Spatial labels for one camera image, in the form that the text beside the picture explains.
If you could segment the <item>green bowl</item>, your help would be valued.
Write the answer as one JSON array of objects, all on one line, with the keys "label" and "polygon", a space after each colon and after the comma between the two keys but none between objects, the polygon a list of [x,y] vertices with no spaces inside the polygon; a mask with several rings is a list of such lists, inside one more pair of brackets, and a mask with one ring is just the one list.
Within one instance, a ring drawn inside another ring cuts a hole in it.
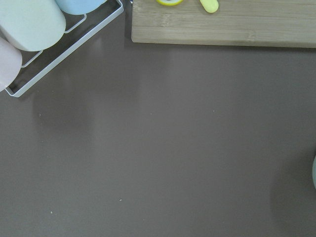
[{"label": "green bowl", "polygon": [[314,157],[313,165],[312,165],[312,179],[313,179],[313,185],[316,189],[316,157]]}]

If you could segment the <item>yellow plastic knife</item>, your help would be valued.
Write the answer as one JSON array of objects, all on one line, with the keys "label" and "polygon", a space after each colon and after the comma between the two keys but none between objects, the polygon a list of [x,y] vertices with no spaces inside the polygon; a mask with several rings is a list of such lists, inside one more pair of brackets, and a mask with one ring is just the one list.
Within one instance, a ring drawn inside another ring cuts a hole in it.
[{"label": "yellow plastic knife", "polygon": [[215,13],[219,8],[217,0],[200,0],[200,3],[204,10],[208,13]]}]

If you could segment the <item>light blue cup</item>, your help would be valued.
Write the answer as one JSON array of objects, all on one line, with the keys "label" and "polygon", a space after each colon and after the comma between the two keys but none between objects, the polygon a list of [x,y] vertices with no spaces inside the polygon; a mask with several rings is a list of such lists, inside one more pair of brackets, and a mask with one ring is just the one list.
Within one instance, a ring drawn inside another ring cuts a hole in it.
[{"label": "light blue cup", "polygon": [[107,0],[56,0],[60,9],[68,14],[81,15],[90,13]]}]

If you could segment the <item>bamboo cutting board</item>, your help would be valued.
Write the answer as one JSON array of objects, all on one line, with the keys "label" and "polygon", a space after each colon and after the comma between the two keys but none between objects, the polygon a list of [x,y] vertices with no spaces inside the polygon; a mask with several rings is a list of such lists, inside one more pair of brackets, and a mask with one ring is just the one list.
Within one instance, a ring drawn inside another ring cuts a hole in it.
[{"label": "bamboo cutting board", "polygon": [[215,13],[198,0],[132,5],[131,38],[138,43],[314,48],[313,0],[221,0]]}]

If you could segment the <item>mint green cup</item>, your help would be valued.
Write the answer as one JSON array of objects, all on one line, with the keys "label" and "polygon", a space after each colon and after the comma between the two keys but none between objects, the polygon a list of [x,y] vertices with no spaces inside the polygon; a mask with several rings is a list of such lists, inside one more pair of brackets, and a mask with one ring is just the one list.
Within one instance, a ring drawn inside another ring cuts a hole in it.
[{"label": "mint green cup", "polygon": [[65,28],[65,16],[53,0],[0,2],[0,30],[18,49],[47,49],[60,40]]}]

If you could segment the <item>pink cup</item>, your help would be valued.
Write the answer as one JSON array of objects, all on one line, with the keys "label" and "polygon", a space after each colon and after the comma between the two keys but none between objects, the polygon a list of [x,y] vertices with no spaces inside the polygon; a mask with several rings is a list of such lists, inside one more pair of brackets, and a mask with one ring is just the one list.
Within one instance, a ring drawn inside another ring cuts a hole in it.
[{"label": "pink cup", "polygon": [[21,52],[5,39],[0,39],[0,91],[17,77],[22,66]]}]

